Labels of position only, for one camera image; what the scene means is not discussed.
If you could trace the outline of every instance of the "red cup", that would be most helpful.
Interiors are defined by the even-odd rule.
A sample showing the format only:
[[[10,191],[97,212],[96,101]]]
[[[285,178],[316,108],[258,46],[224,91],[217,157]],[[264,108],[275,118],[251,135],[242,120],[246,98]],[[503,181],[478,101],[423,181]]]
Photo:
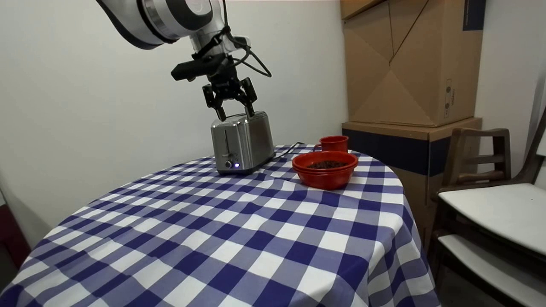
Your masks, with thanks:
[[[333,135],[321,139],[322,150],[346,152],[348,150],[348,137]]]

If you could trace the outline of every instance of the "cardboard box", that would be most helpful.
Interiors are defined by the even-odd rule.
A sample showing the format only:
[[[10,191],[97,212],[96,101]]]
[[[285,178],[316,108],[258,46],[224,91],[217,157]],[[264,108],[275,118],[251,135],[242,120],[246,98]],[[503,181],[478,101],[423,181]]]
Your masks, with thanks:
[[[471,118],[440,128],[343,125],[350,149],[379,159],[401,179],[423,246],[428,246],[435,217],[432,197],[442,185],[450,135],[456,128],[479,130],[481,120]]]
[[[474,4],[483,0],[386,0],[348,19],[350,121],[440,127],[471,118],[485,11]]]
[[[384,0],[341,0],[341,17],[350,19]]]

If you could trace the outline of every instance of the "table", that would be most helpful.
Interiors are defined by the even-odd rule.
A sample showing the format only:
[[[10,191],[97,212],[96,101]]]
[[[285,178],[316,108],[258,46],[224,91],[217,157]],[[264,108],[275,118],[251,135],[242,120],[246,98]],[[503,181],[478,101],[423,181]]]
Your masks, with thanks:
[[[439,301],[399,179],[358,154],[338,191],[299,185],[290,157],[244,178],[220,178],[200,159],[118,188],[55,227],[0,295],[0,306],[43,304]]]

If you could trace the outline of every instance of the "wooden stool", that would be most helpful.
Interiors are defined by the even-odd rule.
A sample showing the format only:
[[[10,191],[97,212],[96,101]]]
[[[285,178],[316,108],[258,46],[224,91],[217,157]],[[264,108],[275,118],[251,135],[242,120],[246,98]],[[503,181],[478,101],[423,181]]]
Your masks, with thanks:
[[[31,253],[10,208],[3,203],[0,203],[0,244],[5,248],[17,270]]]

